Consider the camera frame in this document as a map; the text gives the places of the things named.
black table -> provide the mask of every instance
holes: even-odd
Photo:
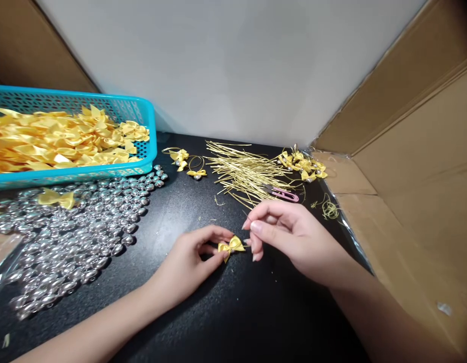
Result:
[[[200,137],[158,133],[158,150],[181,147],[191,155],[210,155]],[[281,148],[253,145],[254,153],[274,157]],[[241,239],[248,211],[230,196],[214,195],[216,174],[200,181],[177,173],[171,158],[160,152],[170,176],[152,193],[148,213],[135,233],[136,245],[127,248],[92,284],[80,287],[50,310],[19,322],[8,307],[17,287],[0,292],[0,362],[10,361],[93,315],[145,283],[165,259],[176,238],[185,231],[214,223]],[[308,206],[321,201],[323,182],[306,186]],[[325,221],[320,208],[310,209],[339,243],[363,264],[347,231],[336,221]],[[4,336],[10,346],[2,349]],[[187,301],[137,334],[114,361],[368,361],[367,355],[329,291],[302,276],[279,251],[265,246],[261,261],[250,252],[233,255]]]

fingernail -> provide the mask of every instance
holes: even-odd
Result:
[[[253,221],[252,224],[250,225],[250,229],[254,233],[260,233],[260,230],[262,229],[262,225],[259,221]]]

forearm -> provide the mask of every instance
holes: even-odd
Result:
[[[139,288],[16,362],[103,362],[168,308]]]
[[[353,265],[349,278],[349,288],[331,293],[373,362],[460,361],[359,265]]]

teal plastic basket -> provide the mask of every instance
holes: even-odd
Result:
[[[106,114],[116,123],[131,120],[149,129],[149,141],[135,142],[138,153],[131,155],[142,158],[141,161],[114,165],[0,174],[0,190],[74,181],[82,182],[91,179],[104,179],[150,172],[158,150],[156,145],[154,107],[148,100],[128,96],[0,86],[0,107],[21,113],[33,113],[37,111],[80,113],[82,112],[82,106],[89,107],[91,104],[98,109],[104,108]]]

white wall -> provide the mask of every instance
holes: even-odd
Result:
[[[104,93],[157,128],[310,143],[424,0],[38,0]]]

